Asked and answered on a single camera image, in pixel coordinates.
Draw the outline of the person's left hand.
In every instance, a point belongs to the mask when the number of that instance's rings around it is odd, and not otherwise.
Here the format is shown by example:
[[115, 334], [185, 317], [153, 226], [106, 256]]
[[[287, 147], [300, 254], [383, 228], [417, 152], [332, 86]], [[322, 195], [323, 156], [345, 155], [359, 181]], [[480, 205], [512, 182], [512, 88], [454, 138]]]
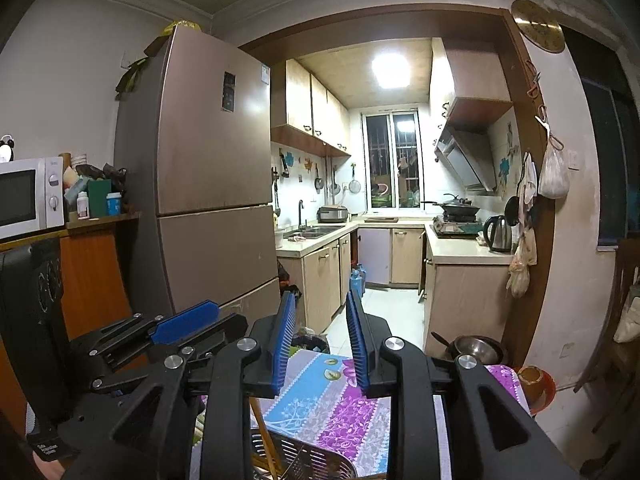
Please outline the person's left hand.
[[65, 467], [59, 460], [45, 462], [44, 460], [40, 460], [36, 454], [32, 454], [32, 460], [40, 471], [40, 474], [47, 480], [61, 480], [65, 474]]

